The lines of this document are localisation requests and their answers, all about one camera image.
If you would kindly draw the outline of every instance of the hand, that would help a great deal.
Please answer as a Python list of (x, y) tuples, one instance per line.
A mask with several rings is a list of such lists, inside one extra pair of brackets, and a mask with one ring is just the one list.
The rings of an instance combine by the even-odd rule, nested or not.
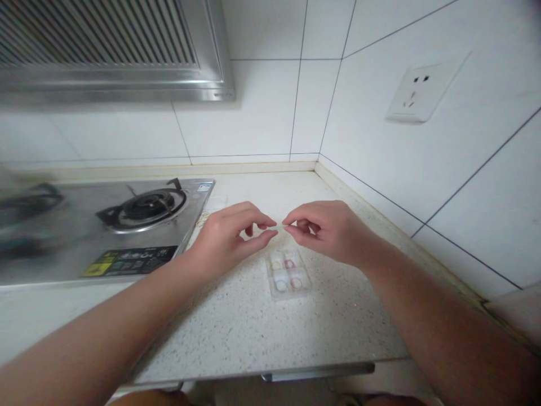
[(278, 231), (266, 230), (258, 237), (254, 235), (254, 223), (260, 230), (276, 225), (250, 202), (235, 204), (210, 215), (193, 246), (187, 251), (196, 267), (209, 278), (218, 277), (235, 268), (244, 259), (265, 248)]
[(289, 224), (285, 230), (299, 245), (356, 267), (365, 267), (377, 259), (377, 248), (383, 243), (340, 200), (303, 204), (289, 213), (282, 224)]

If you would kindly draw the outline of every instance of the sticker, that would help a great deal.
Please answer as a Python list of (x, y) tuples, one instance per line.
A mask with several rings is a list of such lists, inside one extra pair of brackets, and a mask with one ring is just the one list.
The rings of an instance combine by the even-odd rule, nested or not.
[(110, 250), (94, 261), (82, 277), (145, 275), (172, 260), (178, 245)]
[(212, 187), (212, 183), (200, 183), (199, 187), (197, 188), (197, 192), (208, 192), (210, 188)]

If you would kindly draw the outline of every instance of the plastic packaging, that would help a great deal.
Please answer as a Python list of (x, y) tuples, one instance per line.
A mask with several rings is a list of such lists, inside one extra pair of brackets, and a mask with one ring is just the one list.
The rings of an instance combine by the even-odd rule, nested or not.
[(267, 258), (270, 294), (274, 300), (306, 296), (312, 281), (297, 250), (274, 251)]

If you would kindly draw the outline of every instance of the forearm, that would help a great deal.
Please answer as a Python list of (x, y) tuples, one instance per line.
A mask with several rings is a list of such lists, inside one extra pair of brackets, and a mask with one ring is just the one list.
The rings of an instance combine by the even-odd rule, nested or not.
[(397, 248), (381, 241), (376, 250), (359, 268), (446, 404), (528, 404), (538, 360)]
[(0, 370), (6, 404), (100, 404), (206, 282), (185, 253), (16, 357)]

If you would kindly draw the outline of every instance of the gas stove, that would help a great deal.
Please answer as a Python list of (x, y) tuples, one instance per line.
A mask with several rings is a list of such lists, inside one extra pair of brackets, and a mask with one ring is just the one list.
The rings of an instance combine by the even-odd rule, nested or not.
[(41, 184), (0, 200), (0, 286), (135, 280), (187, 247), (213, 179)]

